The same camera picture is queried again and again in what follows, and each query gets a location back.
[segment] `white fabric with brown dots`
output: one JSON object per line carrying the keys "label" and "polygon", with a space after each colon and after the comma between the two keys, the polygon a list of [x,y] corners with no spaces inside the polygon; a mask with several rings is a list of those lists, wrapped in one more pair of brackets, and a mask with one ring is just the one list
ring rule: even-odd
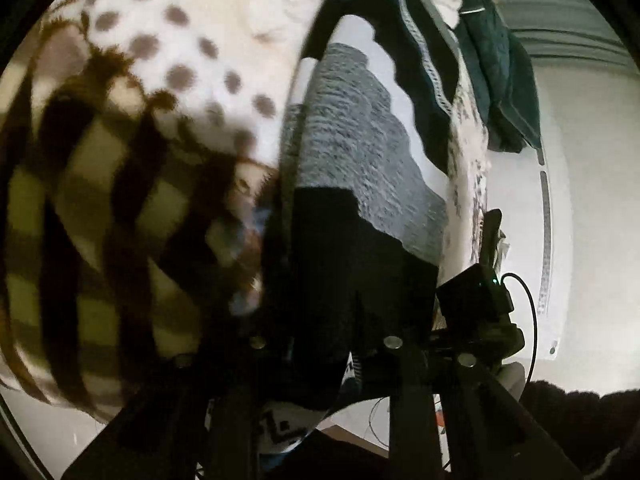
{"label": "white fabric with brown dots", "polygon": [[[56,0],[51,9],[69,0]],[[233,152],[233,132],[252,132],[251,158],[276,167],[290,80],[322,0],[75,0],[46,16],[82,22],[87,39],[135,58],[147,96],[177,98],[160,129],[177,136],[189,118],[204,147]]]}

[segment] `wire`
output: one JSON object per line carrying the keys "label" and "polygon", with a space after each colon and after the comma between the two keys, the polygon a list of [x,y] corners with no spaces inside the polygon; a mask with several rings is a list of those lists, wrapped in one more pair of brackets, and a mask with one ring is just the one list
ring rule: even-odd
{"label": "wire", "polygon": [[376,403],[373,405],[371,411],[369,412],[369,429],[371,430],[371,433],[373,433],[373,436],[376,438],[376,440],[380,443],[380,445],[389,449],[389,446],[379,439],[379,437],[376,435],[376,432],[373,430],[373,426],[371,425],[371,418],[373,417],[373,412],[378,408],[378,405],[380,404],[380,402],[382,402],[383,399],[386,399],[386,397],[382,397],[382,399],[378,399]]}
{"label": "wire", "polygon": [[533,297],[531,295],[529,287],[520,276],[514,274],[513,272],[506,272],[502,275],[502,281],[500,282],[501,285],[504,284],[505,278],[515,278],[520,282],[520,285],[522,285],[525,292],[527,293],[527,297],[529,298],[529,303],[531,305],[531,314],[533,315],[533,354],[531,356],[531,366],[529,368],[529,376],[527,377],[526,383],[529,384],[533,375],[533,367],[536,364],[536,354],[538,352],[538,316],[536,315],[536,305],[533,303]]}

